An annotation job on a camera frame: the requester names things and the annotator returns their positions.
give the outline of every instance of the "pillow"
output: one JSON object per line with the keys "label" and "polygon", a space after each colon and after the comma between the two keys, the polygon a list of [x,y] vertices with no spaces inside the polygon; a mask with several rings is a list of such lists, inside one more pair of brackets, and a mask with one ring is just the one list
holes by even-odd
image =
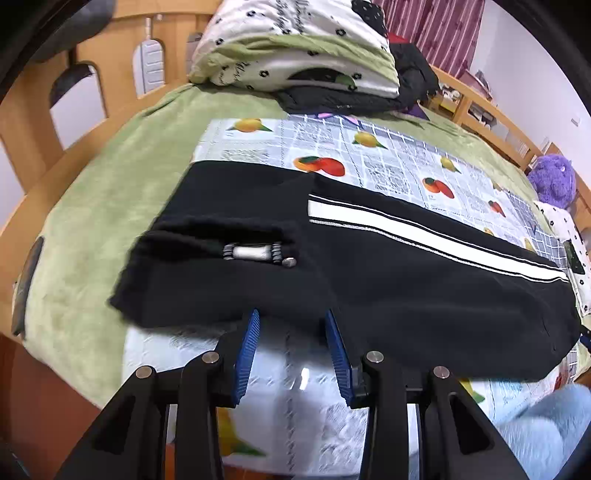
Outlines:
{"label": "pillow", "polygon": [[549,203],[535,202],[558,240],[564,245],[569,262],[569,276],[581,317],[591,313],[591,262],[583,239],[569,212]]}

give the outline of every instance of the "metal screw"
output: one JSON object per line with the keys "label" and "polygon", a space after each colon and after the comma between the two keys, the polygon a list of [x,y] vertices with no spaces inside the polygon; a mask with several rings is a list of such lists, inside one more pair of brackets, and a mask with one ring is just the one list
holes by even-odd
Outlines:
{"label": "metal screw", "polygon": [[372,362],[373,364],[378,364],[384,360],[384,354],[382,352],[378,352],[377,350],[371,350],[367,352],[365,358]]}
{"label": "metal screw", "polygon": [[439,367],[435,367],[433,369],[433,373],[438,378],[447,378],[447,377],[449,377],[449,370],[446,367],[442,366],[442,365],[439,365]]}
{"label": "metal screw", "polygon": [[214,364],[215,362],[220,360],[220,354],[214,351],[205,352],[201,357],[201,360],[203,360],[207,364]]}
{"label": "metal screw", "polygon": [[286,268],[292,268],[297,265],[297,260],[293,257],[287,257],[283,259],[281,265],[283,265]]}
{"label": "metal screw", "polygon": [[139,367],[135,371],[135,376],[138,378],[148,378],[150,375],[152,375],[152,369],[150,367],[148,367],[148,365],[144,365],[143,367]]}

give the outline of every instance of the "wooden bed frame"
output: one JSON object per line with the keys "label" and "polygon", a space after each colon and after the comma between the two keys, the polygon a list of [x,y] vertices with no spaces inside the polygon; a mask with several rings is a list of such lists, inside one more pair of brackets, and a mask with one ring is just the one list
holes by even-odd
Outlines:
{"label": "wooden bed frame", "polygon": [[[45,219],[85,165],[137,112],[155,104],[165,93],[186,82],[186,42],[203,31],[220,0],[118,0],[113,20],[97,36],[76,47],[77,61],[91,64],[98,73],[106,119],[63,150],[50,116],[49,94],[54,81],[67,69],[65,53],[42,64],[29,64],[0,103],[0,138],[25,196],[0,230],[0,334],[11,335],[11,305],[15,282]],[[137,97],[132,71],[135,48],[146,39],[146,18],[152,38],[164,49],[165,85]],[[484,97],[447,73],[435,69],[439,79],[457,89],[462,98],[452,121],[475,131],[497,152],[522,170],[542,152],[501,111]],[[430,108],[437,109],[435,99]],[[529,150],[524,157],[507,142],[485,129],[468,114],[472,103],[495,115]],[[579,229],[591,226],[591,192],[579,181]]]}

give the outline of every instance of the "orange fruit print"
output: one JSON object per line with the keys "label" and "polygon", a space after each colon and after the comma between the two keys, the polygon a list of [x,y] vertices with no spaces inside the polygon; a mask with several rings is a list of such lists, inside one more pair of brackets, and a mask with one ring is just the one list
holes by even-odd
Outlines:
{"label": "orange fruit print", "polygon": [[317,157],[300,157],[294,160],[294,166],[303,171],[319,171],[320,164]]}
{"label": "orange fruit print", "polygon": [[296,168],[303,171],[322,170],[333,177],[343,177],[345,175],[345,166],[335,158],[330,157],[300,157],[293,161]]}
{"label": "orange fruit print", "polygon": [[423,179],[423,185],[431,193],[439,193],[441,191],[435,183],[435,180],[433,180],[432,178],[427,177],[426,179]]}
{"label": "orange fruit print", "polygon": [[505,216],[505,212],[503,212],[503,209],[501,208],[501,205],[498,204],[498,202],[489,200],[488,205],[490,205],[495,212],[500,213],[503,217]]}
{"label": "orange fruit print", "polygon": [[454,198],[451,188],[445,185],[441,180],[435,180],[435,185],[439,187],[439,191],[447,198]]}
{"label": "orange fruit print", "polygon": [[345,175],[345,166],[334,158],[319,158],[318,164],[320,165],[320,169],[325,171],[328,175],[332,175],[333,177],[342,177]]}
{"label": "orange fruit print", "polygon": [[431,193],[442,193],[447,198],[455,198],[450,187],[445,185],[441,180],[435,180],[431,177],[423,179],[423,186]]}

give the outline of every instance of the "green blanket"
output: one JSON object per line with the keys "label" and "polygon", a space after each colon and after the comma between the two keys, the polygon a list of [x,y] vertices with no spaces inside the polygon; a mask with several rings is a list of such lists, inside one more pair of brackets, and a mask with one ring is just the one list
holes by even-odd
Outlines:
{"label": "green blanket", "polygon": [[[430,122],[371,120],[473,163],[531,206],[537,200],[523,173],[480,138],[428,115]],[[178,88],[131,119],[47,217],[27,303],[25,346],[96,405],[104,406],[121,385],[127,325],[106,301],[128,250],[165,205],[210,120],[246,117],[286,114],[267,95]]]}

